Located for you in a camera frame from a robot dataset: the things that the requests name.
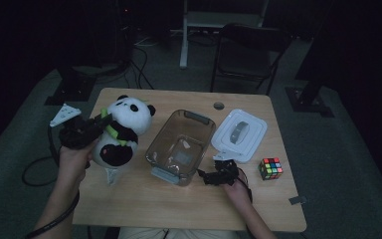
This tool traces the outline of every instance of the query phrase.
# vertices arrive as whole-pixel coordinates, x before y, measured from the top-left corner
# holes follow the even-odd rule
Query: glass baking dish
[[[185,110],[174,112],[145,155],[151,173],[179,186],[188,185],[215,130],[211,119]]]

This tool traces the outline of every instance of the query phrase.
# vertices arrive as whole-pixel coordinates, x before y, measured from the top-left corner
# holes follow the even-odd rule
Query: metal stand
[[[304,89],[285,88],[285,90],[295,112],[320,113],[324,118],[334,118],[333,112],[318,94],[320,88],[320,84],[310,81]]]
[[[183,36],[181,58],[179,68],[186,69],[188,65],[188,29],[189,27],[203,27],[219,29],[228,23],[242,23],[249,26],[263,26],[267,8],[270,0],[263,1],[260,14],[240,14],[240,13],[221,13],[221,12],[198,12],[188,11],[188,0],[184,0],[183,13]]]
[[[61,106],[64,102],[86,102],[89,100],[96,78],[81,76],[71,67],[60,67],[62,81],[45,106]]]

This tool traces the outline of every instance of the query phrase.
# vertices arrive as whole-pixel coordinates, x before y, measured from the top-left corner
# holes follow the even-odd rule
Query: floor
[[[139,43],[137,40],[140,50],[133,50],[132,60],[143,75],[131,67],[116,76],[100,77],[87,102],[70,105],[88,116],[99,91],[106,87],[208,92],[214,54],[212,40],[198,34],[191,36],[188,67],[182,70],[181,36],[172,35],[169,44],[144,36]],[[286,87],[303,88],[306,84],[294,76],[309,45],[300,39],[292,42],[281,60],[271,92],[298,193],[307,198],[302,205],[307,229],[303,233],[277,232],[277,235],[286,239],[382,238],[382,177],[339,95],[331,89],[320,90],[334,118],[296,113],[287,98]],[[77,69],[93,75],[113,67]],[[30,162],[50,155],[47,124],[60,107],[44,106],[44,102],[60,80],[58,72],[53,71],[39,82],[0,137],[0,238],[28,233],[52,189],[52,184],[29,186],[21,176]],[[254,86],[231,82],[216,89],[245,94],[262,94],[264,90],[265,86],[257,91]],[[44,160],[29,169],[26,178],[29,182],[46,182],[55,173],[52,161]],[[94,238],[102,238],[105,228],[91,230]],[[87,227],[76,226],[74,238],[87,238]]]

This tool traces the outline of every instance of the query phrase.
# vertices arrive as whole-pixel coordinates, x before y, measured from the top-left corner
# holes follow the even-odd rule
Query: dark background
[[[244,7],[237,9],[236,1],[200,2],[191,2],[191,8],[246,12],[257,4],[241,1]],[[58,64],[99,66],[127,58],[127,49],[119,46],[111,55],[106,47],[121,34],[114,29],[124,26],[168,41],[169,30],[181,28],[182,9],[174,0],[1,0],[0,133]],[[314,38],[296,78],[339,92],[382,172],[382,1],[271,1],[265,26]]]

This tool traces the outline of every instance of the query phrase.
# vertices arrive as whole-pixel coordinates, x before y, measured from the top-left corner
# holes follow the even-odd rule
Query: chair
[[[230,23],[219,32],[210,92],[217,76],[259,82],[270,79],[268,96],[291,35],[272,28],[250,27]]]

